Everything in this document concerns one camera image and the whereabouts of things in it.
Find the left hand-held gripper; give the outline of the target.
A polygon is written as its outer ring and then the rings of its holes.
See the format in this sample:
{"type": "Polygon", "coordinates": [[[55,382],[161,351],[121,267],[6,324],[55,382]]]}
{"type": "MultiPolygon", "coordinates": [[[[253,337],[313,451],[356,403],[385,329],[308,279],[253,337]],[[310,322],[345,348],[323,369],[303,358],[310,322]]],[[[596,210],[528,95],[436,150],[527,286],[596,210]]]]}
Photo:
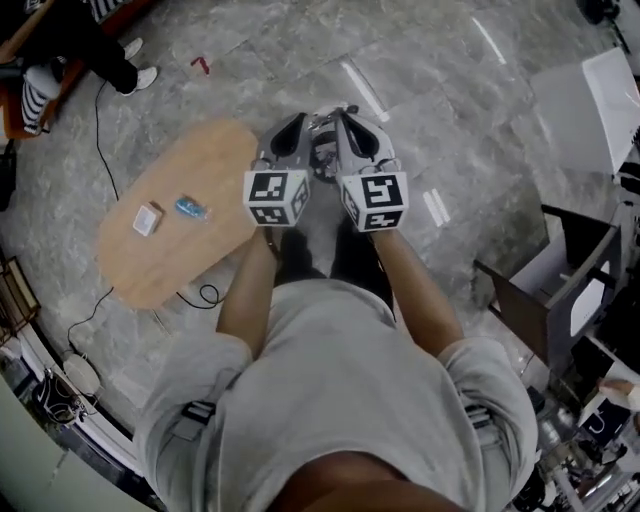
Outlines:
{"type": "Polygon", "coordinates": [[[289,115],[268,129],[256,158],[244,174],[243,205],[249,218],[258,227],[296,226],[311,196],[309,115],[289,115]]]}

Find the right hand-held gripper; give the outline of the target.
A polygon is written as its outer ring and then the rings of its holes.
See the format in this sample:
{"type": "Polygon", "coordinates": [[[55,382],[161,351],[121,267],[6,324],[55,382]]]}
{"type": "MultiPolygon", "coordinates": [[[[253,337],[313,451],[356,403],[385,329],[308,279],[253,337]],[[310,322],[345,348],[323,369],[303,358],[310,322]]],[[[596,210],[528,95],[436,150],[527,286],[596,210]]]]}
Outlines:
{"type": "Polygon", "coordinates": [[[335,117],[341,202],[360,233],[394,230],[409,208],[407,175],[387,133],[338,110],[335,117]]]}

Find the black mesh waste bin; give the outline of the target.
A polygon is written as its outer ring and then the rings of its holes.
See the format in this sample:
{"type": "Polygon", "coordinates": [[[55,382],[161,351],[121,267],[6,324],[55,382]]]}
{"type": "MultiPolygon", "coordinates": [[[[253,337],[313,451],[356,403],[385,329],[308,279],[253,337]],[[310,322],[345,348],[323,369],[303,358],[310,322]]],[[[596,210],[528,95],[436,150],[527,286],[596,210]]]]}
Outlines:
{"type": "Polygon", "coordinates": [[[356,104],[339,104],[323,107],[311,116],[311,157],[310,163],[314,176],[330,185],[337,183],[338,151],[335,117],[340,111],[358,114],[360,107],[356,104]]]}

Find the blue wrapper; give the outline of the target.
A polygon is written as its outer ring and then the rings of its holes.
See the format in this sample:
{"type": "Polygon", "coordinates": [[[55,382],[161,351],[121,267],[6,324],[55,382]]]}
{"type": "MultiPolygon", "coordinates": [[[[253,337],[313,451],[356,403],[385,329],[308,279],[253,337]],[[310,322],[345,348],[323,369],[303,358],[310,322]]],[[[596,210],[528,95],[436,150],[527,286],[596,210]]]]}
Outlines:
{"type": "Polygon", "coordinates": [[[201,222],[208,222],[210,218],[210,210],[188,196],[179,197],[174,203],[174,208],[179,214],[201,222]]]}

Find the white plastic tray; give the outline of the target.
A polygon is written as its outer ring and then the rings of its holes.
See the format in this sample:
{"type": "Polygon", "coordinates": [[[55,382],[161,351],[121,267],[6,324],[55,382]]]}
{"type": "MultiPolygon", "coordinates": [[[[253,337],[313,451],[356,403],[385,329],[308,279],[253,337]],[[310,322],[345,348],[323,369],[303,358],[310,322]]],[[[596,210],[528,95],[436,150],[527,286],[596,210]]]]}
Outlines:
{"type": "Polygon", "coordinates": [[[164,212],[154,203],[142,204],[134,218],[133,229],[144,237],[152,235],[158,227],[164,212]]]}

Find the person's right forearm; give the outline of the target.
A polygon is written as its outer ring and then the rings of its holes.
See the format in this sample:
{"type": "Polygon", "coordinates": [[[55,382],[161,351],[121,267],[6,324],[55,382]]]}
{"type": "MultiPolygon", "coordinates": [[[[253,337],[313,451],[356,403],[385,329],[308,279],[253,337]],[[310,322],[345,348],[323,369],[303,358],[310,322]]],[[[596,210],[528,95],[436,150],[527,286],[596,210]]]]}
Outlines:
{"type": "Polygon", "coordinates": [[[402,234],[377,231],[371,238],[413,341],[437,357],[462,340],[465,335],[453,307],[402,234]]]}

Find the person's left forearm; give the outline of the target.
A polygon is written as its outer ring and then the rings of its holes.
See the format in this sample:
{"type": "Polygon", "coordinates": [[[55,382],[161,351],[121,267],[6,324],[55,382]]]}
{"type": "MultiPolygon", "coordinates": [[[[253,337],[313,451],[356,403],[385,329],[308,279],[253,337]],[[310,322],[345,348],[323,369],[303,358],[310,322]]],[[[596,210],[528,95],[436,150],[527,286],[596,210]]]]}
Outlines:
{"type": "Polygon", "coordinates": [[[241,340],[253,358],[265,344],[278,260],[264,228],[249,240],[223,301],[216,332],[241,340]]]}

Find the oval wooden table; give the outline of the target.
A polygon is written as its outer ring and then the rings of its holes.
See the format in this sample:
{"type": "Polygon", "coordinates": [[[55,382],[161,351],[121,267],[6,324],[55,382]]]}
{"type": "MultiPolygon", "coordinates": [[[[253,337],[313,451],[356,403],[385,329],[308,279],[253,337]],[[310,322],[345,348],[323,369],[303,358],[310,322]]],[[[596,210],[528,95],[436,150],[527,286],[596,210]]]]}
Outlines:
{"type": "Polygon", "coordinates": [[[243,180],[257,139],[237,120],[198,123],[175,141],[121,195],[102,221],[97,264],[115,294],[133,309],[155,309],[233,253],[254,227],[243,203],[243,180]],[[210,210],[208,222],[179,214],[188,196],[210,210]],[[149,237],[132,227],[142,204],[164,215],[149,237]]]}

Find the person's black trousers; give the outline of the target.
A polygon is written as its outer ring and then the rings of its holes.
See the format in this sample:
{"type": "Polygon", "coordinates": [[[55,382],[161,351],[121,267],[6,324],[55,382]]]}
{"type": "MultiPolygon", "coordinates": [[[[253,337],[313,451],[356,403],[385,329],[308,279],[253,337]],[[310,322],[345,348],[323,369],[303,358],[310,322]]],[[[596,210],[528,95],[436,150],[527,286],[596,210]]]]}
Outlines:
{"type": "Polygon", "coordinates": [[[371,292],[390,310],[394,309],[392,288],[374,244],[367,234],[355,230],[348,217],[344,217],[337,228],[329,276],[314,267],[307,237],[297,228],[284,231],[280,256],[275,287],[309,279],[333,279],[371,292]]]}

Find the brown wooden cabinet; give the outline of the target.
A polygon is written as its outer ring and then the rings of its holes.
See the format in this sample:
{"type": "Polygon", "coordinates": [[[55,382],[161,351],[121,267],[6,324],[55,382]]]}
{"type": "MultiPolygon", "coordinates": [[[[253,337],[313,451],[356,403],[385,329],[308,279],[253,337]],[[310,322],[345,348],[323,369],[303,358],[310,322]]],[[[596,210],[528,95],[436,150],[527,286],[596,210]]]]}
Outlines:
{"type": "Polygon", "coordinates": [[[571,349],[612,302],[621,277],[621,228],[559,207],[542,205],[560,220],[562,233],[511,277],[475,260],[492,281],[488,309],[551,370],[564,371],[571,349]],[[571,308],[592,279],[605,285],[602,304],[587,325],[570,335],[571,308]]]}

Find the white table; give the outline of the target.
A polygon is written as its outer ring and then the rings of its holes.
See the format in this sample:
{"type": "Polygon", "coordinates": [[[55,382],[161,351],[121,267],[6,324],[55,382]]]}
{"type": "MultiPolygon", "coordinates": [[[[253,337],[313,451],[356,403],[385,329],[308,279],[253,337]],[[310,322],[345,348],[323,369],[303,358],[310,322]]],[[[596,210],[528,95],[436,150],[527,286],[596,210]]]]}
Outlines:
{"type": "Polygon", "coordinates": [[[531,87],[562,168],[614,175],[640,131],[640,92],[619,48],[542,71],[531,87]]]}

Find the person's grey shirt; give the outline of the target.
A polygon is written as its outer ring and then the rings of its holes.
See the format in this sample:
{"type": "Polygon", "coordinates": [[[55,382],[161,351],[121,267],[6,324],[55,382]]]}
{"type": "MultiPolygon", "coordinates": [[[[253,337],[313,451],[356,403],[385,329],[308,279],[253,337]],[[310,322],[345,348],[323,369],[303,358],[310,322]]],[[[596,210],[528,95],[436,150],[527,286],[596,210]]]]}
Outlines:
{"type": "Polygon", "coordinates": [[[501,343],[467,338],[434,357],[377,296],[316,279],[275,290],[257,358],[229,335],[179,337],[134,443],[172,511],[265,512],[303,465],[350,451],[472,512],[502,512],[537,437],[501,343]]]}

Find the grey pillow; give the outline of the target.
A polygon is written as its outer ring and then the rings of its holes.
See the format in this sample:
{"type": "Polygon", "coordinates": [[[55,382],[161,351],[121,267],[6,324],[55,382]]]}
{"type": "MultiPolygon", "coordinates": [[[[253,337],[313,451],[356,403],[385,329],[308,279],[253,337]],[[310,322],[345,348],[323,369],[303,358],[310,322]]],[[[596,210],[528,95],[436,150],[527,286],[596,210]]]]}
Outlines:
{"type": "Polygon", "coordinates": [[[29,67],[25,81],[49,100],[58,98],[61,93],[61,82],[55,77],[50,64],[29,67]]]}

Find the striped blanket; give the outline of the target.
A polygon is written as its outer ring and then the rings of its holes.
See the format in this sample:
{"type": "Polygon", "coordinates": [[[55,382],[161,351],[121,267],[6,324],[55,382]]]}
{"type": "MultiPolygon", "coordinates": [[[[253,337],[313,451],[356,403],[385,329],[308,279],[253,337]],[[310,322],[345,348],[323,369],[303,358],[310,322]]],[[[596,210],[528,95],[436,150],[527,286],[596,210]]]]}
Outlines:
{"type": "MultiPolygon", "coordinates": [[[[78,0],[88,6],[92,18],[98,25],[106,23],[114,17],[127,3],[132,0],[78,0]]],[[[49,100],[25,81],[23,74],[23,88],[21,93],[21,116],[25,132],[37,135],[46,123],[45,118],[53,111],[52,104],[69,89],[85,66],[82,61],[68,60],[65,57],[55,57],[46,64],[50,64],[55,77],[61,82],[62,89],[58,98],[49,100]]]]}

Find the orange sofa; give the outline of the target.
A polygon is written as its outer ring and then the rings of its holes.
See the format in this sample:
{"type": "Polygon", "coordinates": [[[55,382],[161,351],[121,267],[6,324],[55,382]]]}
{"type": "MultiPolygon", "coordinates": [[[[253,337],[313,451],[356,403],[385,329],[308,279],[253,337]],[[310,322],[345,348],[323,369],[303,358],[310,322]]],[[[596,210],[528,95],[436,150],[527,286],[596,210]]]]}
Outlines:
{"type": "MultiPolygon", "coordinates": [[[[124,31],[146,14],[150,7],[158,0],[132,0],[127,3],[114,17],[110,18],[101,28],[111,37],[119,37],[124,31]]],[[[52,120],[59,104],[66,99],[75,87],[79,79],[87,72],[84,70],[79,74],[71,87],[52,104],[53,111],[45,118],[46,123],[41,132],[45,130],[45,125],[52,120]]],[[[23,78],[11,78],[0,82],[0,114],[2,115],[4,137],[6,139],[29,139],[38,136],[24,131],[21,116],[21,93],[23,88],[23,78]]]]}

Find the black framed monitor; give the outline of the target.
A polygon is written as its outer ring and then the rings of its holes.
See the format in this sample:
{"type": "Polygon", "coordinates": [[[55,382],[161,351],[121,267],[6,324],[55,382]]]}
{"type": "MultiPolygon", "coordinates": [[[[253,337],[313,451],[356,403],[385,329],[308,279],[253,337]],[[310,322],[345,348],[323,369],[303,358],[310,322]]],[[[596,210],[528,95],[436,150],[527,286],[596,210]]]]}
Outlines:
{"type": "Polygon", "coordinates": [[[592,279],[576,298],[570,314],[570,335],[577,335],[596,314],[602,304],[605,285],[592,279]]]}

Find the white round floor device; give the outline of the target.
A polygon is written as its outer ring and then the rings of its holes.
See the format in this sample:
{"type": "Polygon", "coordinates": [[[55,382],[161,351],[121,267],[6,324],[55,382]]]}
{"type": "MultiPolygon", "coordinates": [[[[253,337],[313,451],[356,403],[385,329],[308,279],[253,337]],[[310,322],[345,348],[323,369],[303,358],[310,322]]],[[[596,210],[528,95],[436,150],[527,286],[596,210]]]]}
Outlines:
{"type": "Polygon", "coordinates": [[[84,356],[70,354],[62,368],[71,384],[83,395],[95,396],[100,390],[100,378],[84,356]]]}

